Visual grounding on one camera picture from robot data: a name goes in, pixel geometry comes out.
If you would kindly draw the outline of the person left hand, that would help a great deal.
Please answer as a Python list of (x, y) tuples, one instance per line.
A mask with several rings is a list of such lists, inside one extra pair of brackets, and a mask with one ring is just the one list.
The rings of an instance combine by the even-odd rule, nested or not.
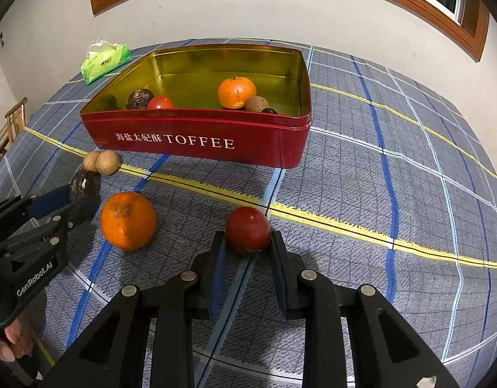
[(2, 362), (14, 362), (28, 356), (34, 347), (34, 340), (28, 319), (20, 314), (0, 336), (0, 359)]

